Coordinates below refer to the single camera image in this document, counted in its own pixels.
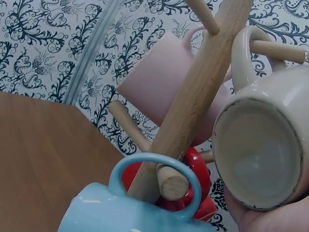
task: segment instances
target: hand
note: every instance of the hand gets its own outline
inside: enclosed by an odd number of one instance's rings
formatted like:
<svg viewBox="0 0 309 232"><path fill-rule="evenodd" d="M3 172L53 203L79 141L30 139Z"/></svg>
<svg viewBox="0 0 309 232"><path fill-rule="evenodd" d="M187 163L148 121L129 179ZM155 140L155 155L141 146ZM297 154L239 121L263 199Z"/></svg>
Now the hand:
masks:
<svg viewBox="0 0 309 232"><path fill-rule="evenodd" d="M241 205L225 187L229 213L239 232L308 232L309 197L269 212L250 210Z"/></svg>

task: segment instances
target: red mug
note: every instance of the red mug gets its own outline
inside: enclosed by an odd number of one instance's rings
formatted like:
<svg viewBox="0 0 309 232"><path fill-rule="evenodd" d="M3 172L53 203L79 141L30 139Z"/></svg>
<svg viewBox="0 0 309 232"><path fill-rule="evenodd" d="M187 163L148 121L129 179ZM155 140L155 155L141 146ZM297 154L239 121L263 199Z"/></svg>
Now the red mug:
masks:
<svg viewBox="0 0 309 232"><path fill-rule="evenodd" d="M194 218L207 221L217 212L217 207L212 202L211 198L208 196L211 187L211 181L207 166L201 155L193 147L190 147L188 149L188 151L184 156L183 161L184 163L188 164L190 168L193 170L193 172L196 174L202 189L201 204ZM127 190L129 189L140 166L141 162L133 163L130 166L128 166L123 172L122 182L125 189ZM160 197L156 202L156 205L170 211L178 211L186 208L187 205L192 201L192 198L193 198L193 192L190 187L188 193L182 199L178 201L168 201L163 197Z"/></svg>

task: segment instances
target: wooden table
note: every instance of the wooden table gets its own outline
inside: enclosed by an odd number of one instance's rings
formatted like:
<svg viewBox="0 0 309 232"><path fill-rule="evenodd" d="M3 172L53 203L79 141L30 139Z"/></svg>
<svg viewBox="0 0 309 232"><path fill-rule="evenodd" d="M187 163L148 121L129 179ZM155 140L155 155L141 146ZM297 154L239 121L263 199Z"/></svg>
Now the wooden table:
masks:
<svg viewBox="0 0 309 232"><path fill-rule="evenodd" d="M74 106L0 92L0 232L56 232L123 157Z"/></svg>

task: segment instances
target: wooden mug tree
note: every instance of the wooden mug tree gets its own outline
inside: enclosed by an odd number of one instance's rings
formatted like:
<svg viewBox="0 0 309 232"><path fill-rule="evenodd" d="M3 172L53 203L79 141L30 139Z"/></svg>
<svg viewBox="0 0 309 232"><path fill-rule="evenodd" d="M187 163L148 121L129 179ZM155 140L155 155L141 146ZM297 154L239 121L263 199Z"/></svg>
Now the wooden mug tree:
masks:
<svg viewBox="0 0 309 232"><path fill-rule="evenodd" d="M198 125L208 111L231 62L235 36L246 25L253 0L224 0L215 17L203 0L185 0L207 29L202 45L152 144L147 141L119 101L110 112L141 151L150 151L181 160L190 146ZM252 52L291 60L305 61L305 50L296 46L254 41ZM202 154L212 162L212 153ZM158 163L143 162L128 196L155 203L160 195L178 200L188 190L186 178L176 170Z"/></svg>

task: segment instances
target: white ceramic mug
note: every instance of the white ceramic mug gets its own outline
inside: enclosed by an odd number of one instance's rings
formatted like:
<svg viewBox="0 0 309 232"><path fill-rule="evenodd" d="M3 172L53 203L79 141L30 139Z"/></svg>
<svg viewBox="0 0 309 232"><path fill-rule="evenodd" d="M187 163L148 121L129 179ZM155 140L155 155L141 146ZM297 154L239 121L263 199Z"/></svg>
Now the white ceramic mug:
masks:
<svg viewBox="0 0 309 232"><path fill-rule="evenodd" d="M191 38L203 29L199 26L189 30L183 40L167 32L117 88L121 95L158 126L161 126L193 62ZM224 81L230 78L229 70ZM192 145L201 144L211 137L215 119L229 98L228 90L221 86Z"/></svg>
<svg viewBox="0 0 309 232"><path fill-rule="evenodd" d="M273 73L257 77L250 40L269 41L244 28L232 48L236 94L219 114L212 150L218 172L245 206L267 211L309 190L309 67L286 68L269 58Z"/></svg>

